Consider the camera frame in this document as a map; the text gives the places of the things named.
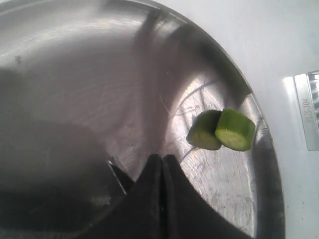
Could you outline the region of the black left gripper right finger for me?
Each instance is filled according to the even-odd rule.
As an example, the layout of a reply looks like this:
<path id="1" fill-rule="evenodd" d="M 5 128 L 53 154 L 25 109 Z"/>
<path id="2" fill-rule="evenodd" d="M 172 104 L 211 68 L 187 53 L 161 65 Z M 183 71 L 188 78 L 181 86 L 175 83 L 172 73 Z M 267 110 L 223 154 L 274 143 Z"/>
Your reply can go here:
<path id="1" fill-rule="evenodd" d="M 169 239 L 248 239 L 212 209 L 192 186 L 174 155 L 162 160 Z"/>

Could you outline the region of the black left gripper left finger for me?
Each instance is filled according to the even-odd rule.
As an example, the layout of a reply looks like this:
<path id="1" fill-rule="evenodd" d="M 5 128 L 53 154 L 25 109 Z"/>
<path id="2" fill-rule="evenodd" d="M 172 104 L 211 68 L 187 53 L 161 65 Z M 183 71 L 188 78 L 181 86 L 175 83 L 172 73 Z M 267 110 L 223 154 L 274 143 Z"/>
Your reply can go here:
<path id="1" fill-rule="evenodd" d="M 161 157 L 152 154 L 124 199 L 104 219 L 78 238 L 160 239 L 161 176 Z"/>

